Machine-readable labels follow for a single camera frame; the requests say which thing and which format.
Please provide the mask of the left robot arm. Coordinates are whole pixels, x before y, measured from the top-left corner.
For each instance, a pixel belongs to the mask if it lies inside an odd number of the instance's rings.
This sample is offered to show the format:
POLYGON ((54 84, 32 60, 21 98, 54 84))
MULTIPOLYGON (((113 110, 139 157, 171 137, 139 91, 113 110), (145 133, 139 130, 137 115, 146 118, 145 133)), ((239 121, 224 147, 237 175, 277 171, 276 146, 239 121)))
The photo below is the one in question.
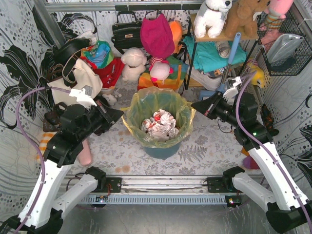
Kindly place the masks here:
POLYGON ((90 109, 80 104, 68 106, 60 117, 60 130, 47 143, 41 174, 30 199, 19 215, 3 222, 0 232, 57 234, 66 216, 84 197, 108 188, 106 173, 92 166, 77 184, 57 197, 63 179, 83 150, 83 141, 97 130, 108 131, 123 114, 100 100, 90 109))

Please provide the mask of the yellow trash bag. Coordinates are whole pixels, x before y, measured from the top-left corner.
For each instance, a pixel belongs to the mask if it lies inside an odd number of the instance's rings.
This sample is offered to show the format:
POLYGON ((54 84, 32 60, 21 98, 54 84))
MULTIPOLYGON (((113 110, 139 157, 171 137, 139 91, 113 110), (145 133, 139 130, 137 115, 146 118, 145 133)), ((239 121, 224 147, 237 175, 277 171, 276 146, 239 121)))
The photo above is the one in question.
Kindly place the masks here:
POLYGON ((193 119, 196 113, 191 103, 174 90, 155 86, 140 89, 133 95, 131 105, 122 110, 124 111, 121 117, 123 124, 131 135, 143 147, 159 149, 173 147, 184 140, 193 130, 193 119), (141 130, 142 122, 159 109, 168 111, 176 119, 179 132, 174 139, 159 142, 141 130))

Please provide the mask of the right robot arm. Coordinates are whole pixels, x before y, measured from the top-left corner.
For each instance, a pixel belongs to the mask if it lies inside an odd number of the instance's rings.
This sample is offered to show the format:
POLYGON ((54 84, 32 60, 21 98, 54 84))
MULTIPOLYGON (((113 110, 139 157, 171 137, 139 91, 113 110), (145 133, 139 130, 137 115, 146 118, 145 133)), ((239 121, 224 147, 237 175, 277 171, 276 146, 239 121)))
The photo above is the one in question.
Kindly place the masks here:
POLYGON ((236 140, 256 162, 270 186, 266 189, 236 166, 224 171, 216 182, 208 179, 209 192, 224 189, 244 193, 261 207, 269 224, 280 234, 311 221, 312 202, 296 185, 277 153, 273 138, 257 120, 258 105, 252 94, 236 96, 230 105, 221 92, 216 92, 191 106, 209 119, 219 118, 234 127, 236 140))

